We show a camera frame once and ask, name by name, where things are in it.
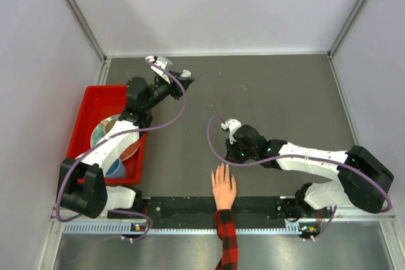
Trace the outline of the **white nail polish bottle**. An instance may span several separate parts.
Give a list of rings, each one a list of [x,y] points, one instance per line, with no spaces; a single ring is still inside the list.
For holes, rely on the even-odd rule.
[[[183,70],[180,74],[180,77],[182,78],[190,78],[192,76],[192,73],[189,70]]]

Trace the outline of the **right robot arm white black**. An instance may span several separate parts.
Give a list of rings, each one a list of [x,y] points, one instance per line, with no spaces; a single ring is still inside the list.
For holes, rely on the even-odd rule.
[[[355,206],[378,214],[388,204],[394,175],[367,149],[354,145],[348,151],[300,147],[284,140],[267,140],[250,125],[230,119],[221,124],[228,133],[226,161],[238,166],[298,171],[327,179],[306,183],[295,194],[296,211],[311,216],[325,207]]]

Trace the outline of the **red plaid sleeve forearm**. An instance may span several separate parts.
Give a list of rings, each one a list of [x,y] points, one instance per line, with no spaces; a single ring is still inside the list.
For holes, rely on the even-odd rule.
[[[214,221],[217,236],[222,243],[222,254],[216,269],[237,270],[239,251],[232,210],[223,209],[216,211]]]

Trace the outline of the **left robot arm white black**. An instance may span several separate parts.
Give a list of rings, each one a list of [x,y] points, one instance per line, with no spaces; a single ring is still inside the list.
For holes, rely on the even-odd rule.
[[[128,147],[154,129],[150,110],[168,96],[185,97],[193,81],[189,70],[174,72],[156,68],[151,85],[142,77],[127,82],[126,105],[112,129],[88,151],[61,163],[56,198],[56,217],[60,221],[63,220],[61,208],[88,218],[121,209],[133,218],[142,213],[144,203],[136,197],[135,190],[107,186],[105,177]]]

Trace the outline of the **mannequin hand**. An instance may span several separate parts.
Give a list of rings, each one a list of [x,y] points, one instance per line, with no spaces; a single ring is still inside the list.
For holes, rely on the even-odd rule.
[[[221,163],[211,172],[211,187],[216,209],[231,209],[237,195],[237,184],[235,176],[230,173],[229,165]]]

